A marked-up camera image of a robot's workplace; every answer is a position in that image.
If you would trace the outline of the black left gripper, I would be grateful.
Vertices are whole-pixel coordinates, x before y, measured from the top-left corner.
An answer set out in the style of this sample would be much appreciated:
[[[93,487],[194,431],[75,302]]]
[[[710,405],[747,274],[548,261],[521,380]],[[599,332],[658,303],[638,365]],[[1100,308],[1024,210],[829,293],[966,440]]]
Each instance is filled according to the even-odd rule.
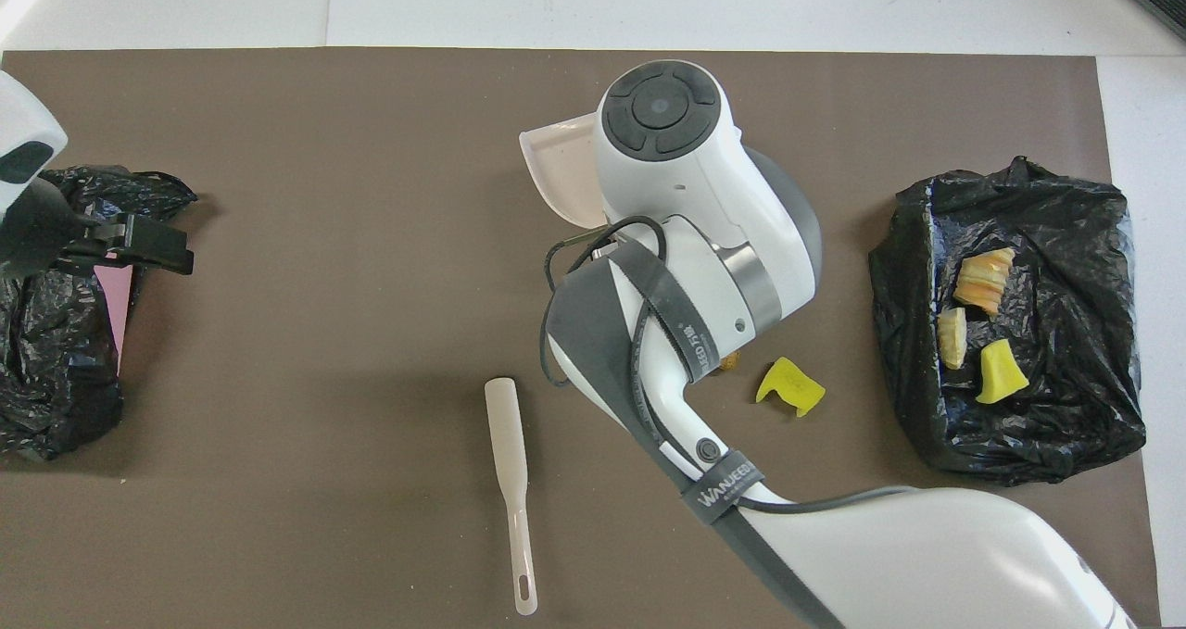
[[[95,221],[70,207],[51,182],[36,177],[0,216],[0,280],[23,280],[64,261],[110,269],[195,273],[187,235],[144,215],[119,214],[87,237]]]

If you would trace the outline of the black trash bag bin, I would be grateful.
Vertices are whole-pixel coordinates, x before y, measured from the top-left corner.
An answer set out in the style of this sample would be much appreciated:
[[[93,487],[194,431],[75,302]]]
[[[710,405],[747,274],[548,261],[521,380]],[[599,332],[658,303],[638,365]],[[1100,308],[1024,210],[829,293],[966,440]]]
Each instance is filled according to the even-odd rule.
[[[1016,250],[999,314],[954,300],[963,258]],[[950,170],[895,195],[869,255],[890,404],[923,460],[1000,485],[1058,483],[1144,445],[1129,204],[1104,182],[1026,157]],[[962,369],[940,363],[937,317],[967,309]],[[1029,386],[978,404],[978,354],[1008,339]]]

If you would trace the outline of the beige brush with black bristles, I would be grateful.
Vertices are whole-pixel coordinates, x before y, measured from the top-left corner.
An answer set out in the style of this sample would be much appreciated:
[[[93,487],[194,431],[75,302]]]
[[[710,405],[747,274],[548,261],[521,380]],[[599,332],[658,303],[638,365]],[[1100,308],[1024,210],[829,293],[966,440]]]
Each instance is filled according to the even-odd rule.
[[[506,507],[515,609],[522,616],[530,616],[537,612],[538,593],[528,520],[529,476],[518,393],[514,379],[495,377],[484,385],[484,394],[495,472]]]

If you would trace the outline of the pink bin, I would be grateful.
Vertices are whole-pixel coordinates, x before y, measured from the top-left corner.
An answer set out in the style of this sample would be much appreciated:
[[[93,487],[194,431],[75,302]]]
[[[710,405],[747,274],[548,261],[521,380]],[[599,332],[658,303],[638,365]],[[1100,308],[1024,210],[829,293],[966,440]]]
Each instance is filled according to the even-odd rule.
[[[106,297],[107,319],[111,328],[119,374],[123,360],[126,328],[128,318],[130,318],[134,269],[132,267],[94,266],[94,274]]]

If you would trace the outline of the brown table mat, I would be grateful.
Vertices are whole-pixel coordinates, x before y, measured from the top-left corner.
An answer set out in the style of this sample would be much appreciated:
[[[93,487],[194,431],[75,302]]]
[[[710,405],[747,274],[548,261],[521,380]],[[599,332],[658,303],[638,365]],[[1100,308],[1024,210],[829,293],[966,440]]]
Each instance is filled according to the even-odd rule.
[[[547,249],[575,228],[522,131],[648,52],[7,52],[62,165],[165,170],[195,274],[152,271],[125,421],[0,459],[0,629],[803,629],[614,422],[547,385]],[[688,396],[795,501],[958,485],[887,401],[867,254],[898,191],[1013,157],[1110,182],[1090,57],[691,52],[812,198],[820,296]],[[776,358],[825,387],[755,404]],[[515,609],[484,385],[514,379],[538,608]]]

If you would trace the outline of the yellow sponge piece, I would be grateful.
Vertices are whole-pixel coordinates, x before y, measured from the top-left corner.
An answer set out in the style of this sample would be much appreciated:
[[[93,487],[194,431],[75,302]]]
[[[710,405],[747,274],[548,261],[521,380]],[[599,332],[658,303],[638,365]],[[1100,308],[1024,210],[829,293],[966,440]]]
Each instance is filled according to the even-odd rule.
[[[981,392],[978,404],[997,404],[1027,388],[1029,380],[1022,371],[1008,339],[996,339],[978,354]]]
[[[801,370],[791,358],[776,358],[755,390],[755,404],[776,396],[795,409],[796,418],[804,418],[825,398],[825,387]]]

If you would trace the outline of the black trash bag over pink bin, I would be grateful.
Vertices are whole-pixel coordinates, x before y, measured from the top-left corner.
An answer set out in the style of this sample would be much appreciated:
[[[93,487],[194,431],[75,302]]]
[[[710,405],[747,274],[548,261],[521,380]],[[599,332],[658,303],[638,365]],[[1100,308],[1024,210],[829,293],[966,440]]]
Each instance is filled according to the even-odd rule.
[[[106,222],[119,214],[170,222],[196,202],[185,182],[159,170],[75,166],[42,178],[74,211]],[[144,274],[121,271],[125,288],[102,282],[93,267],[0,277],[0,453],[56,459],[122,421],[110,309],[134,305]]]

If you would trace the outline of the beige plastic dustpan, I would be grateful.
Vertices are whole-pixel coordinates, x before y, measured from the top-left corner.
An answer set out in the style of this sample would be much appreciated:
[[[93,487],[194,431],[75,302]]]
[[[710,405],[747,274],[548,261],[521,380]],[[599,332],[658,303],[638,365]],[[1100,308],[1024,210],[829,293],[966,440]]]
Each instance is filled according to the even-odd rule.
[[[531,182],[561,220],[593,229],[606,223],[597,176],[597,114],[521,132],[518,145]]]

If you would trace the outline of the striped croissant piece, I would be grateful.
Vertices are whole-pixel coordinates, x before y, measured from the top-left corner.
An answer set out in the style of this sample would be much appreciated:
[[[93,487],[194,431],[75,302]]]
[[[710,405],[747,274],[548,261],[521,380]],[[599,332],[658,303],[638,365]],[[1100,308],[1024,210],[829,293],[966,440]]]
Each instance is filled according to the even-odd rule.
[[[944,309],[937,317],[937,343],[940,363],[948,369],[962,369],[967,355],[967,309]]]
[[[963,258],[954,287],[954,300],[968,307],[982,309],[994,320],[1003,301],[1014,258],[1016,250],[1009,246]]]

